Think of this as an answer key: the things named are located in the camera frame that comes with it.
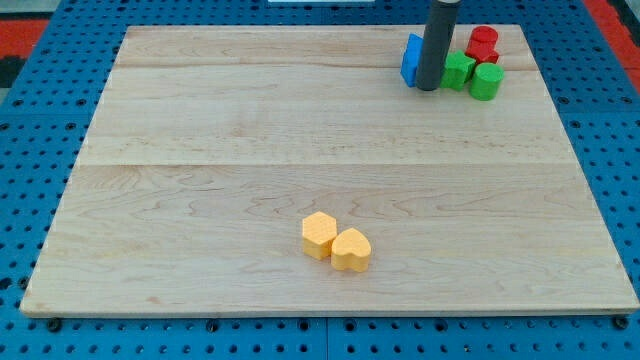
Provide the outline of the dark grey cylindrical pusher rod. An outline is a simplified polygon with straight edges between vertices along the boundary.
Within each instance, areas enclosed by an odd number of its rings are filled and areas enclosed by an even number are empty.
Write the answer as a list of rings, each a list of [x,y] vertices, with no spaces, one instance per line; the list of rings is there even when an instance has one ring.
[[[460,0],[430,3],[416,71],[415,84],[420,90],[433,91],[440,86],[459,8]]]

